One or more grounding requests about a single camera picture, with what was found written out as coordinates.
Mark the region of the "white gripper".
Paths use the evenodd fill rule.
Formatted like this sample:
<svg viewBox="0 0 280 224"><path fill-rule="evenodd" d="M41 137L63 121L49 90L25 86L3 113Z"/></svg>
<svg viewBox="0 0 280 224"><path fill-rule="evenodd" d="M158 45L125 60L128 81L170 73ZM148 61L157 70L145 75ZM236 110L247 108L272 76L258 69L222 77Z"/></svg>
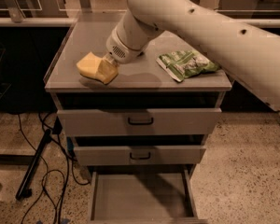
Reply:
<svg viewBox="0 0 280 224"><path fill-rule="evenodd" d="M110 83L119 73L119 63L133 61L162 33L163 30L139 21L127 10L106 41L108 54L100 61L96 78Z"/></svg>

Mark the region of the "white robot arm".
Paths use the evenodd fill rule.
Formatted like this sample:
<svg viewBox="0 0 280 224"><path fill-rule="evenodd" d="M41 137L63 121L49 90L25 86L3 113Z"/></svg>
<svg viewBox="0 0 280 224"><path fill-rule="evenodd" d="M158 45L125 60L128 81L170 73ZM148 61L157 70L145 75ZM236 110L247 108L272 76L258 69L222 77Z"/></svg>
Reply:
<svg viewBox="0 0 280 224"><path fill-rule="evenodd" d="M164 31L190 44L280 115L280 36L190 0L126 0L106 41L119 63L134 60Z"/></svg>

